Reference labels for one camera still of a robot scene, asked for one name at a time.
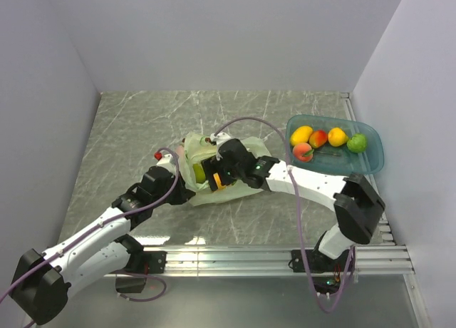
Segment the green fruit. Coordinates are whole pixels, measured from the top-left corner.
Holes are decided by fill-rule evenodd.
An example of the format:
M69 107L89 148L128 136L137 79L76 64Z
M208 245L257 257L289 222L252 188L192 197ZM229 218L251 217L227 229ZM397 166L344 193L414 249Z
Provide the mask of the green fruit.
M203 184L206 181L206 175L204 173L204 169L200 163L195 163L192 166L192 169L195 174L195 181L197 184Z

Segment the orange fruit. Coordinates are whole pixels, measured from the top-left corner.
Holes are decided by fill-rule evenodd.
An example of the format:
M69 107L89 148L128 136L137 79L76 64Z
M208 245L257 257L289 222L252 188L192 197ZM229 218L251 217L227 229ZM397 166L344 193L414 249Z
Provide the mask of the orange fruit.
M228 187L228 185L224 185L222 183L222 180L218 173L214 173L213 178L214 178L214 183L215 183L215 191L223 190Z

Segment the green printed plastic bag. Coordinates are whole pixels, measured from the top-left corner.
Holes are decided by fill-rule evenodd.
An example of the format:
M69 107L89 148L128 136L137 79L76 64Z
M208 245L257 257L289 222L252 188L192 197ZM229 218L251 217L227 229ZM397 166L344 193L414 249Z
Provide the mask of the green printed plastic bag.
M264 190L265 166L273 159L259 138L229 137L221 146L189 133L176 149L180 173L193 206L225 203Z

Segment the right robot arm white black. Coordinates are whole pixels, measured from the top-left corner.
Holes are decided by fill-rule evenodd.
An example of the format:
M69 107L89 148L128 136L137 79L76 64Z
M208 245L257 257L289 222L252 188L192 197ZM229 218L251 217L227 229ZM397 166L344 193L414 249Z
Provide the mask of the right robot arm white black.
M330 272L346 261L354 244L370 243L385 203L363 175L326 175L287 165L271 156L256 157L232 137L203 137L202 144L216 148L213 157L202 161L211 190L239 181L251 189L297 195L335 213L337 223L306 254L312 272Z

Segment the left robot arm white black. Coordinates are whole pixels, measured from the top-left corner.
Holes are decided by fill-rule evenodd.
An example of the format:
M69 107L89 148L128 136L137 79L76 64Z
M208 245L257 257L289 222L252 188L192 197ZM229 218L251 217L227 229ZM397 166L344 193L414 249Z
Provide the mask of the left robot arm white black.
M194 196L179 172L152 166L81 231L42 253L24 253L10 298L33 323L42 325L54 319L70 297L106 274L147 274L154 259L130 231L148 220L155 208L181 205Z

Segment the pink peach with leaf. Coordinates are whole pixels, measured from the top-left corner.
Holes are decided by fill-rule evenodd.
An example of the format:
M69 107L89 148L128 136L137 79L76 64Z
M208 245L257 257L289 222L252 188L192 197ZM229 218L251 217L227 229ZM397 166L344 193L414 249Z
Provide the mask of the pink peach with leaf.
M314 156L314 149L308 143L299 143L292 149L293 156L303 162L310 162Z

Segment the red yellow mango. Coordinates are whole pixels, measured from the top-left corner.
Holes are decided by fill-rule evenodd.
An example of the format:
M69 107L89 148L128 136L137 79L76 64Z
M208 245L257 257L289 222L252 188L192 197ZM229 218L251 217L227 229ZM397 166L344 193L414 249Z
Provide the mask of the red yellow mango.
M308 144L313 149L318 149L326 144L328 141L327 132L324 130L315 130L309 137Z

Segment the teal transparent plastic tray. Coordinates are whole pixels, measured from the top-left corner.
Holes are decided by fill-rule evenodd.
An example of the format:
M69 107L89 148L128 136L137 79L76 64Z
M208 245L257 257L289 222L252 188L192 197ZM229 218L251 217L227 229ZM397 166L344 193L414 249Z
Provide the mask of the teal transparent plastic tray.
M286 127L292 164L332 175L374 174L384 166L383 145L369 125L322 116L297 115Z

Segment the yellow lemon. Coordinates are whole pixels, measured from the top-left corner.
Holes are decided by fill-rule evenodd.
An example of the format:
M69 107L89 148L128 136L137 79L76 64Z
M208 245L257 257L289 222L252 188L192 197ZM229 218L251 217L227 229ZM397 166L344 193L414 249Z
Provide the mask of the yellow lemon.
M347 134L339 127L332 128L327 135L328 143L333 147L340 147L349 140Z

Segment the green custard apple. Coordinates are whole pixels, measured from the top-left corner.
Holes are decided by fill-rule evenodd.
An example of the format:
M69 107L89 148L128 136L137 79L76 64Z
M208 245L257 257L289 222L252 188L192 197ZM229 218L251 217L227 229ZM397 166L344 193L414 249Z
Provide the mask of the green custard apple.
M364 134L357 133L348 139L346 145L352 153L363 153L368 147L368 139Z

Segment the black box under rail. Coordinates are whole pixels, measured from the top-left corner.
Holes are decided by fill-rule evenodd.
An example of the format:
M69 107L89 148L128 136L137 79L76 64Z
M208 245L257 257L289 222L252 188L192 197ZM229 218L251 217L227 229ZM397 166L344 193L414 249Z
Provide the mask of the black box under rail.
M140 294L147 284L144 277L116 277L115 290L121 294Z

